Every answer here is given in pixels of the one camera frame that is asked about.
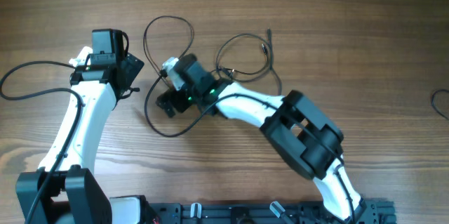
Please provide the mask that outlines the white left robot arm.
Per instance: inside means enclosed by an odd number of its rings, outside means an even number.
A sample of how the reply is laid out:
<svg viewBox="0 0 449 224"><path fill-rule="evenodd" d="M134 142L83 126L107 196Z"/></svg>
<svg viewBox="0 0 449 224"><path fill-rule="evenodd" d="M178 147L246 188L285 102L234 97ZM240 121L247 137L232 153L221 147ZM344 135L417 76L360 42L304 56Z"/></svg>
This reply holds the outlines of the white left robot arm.
<svg viewBox="0 0 449 224"><path fill-rule="evenodd" d="M53 144L34 172L16 183L26 223L112 223L113 208L93 175L107 118L144 63L117 29L95 29L92 46L70 60L70 102Z"/></svg>

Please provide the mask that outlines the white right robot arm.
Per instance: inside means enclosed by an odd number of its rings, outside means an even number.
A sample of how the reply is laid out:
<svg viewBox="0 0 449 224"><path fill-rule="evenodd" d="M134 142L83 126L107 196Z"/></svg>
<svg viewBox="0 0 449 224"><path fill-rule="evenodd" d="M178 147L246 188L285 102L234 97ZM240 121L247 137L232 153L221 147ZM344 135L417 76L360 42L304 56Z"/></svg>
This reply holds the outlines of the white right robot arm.
<svg viewBox="0 0 449 224"><path fill-rule="evenodd" d="M259 128L292 170L314 182L328 213L341 222L360 218L363 199L344 168L343 133L303 93L251 91L231 79L214 77L194 54L169 58L161 75L171 86L156 104L169 117L198 105L205 114L218 112Z"/></svg>

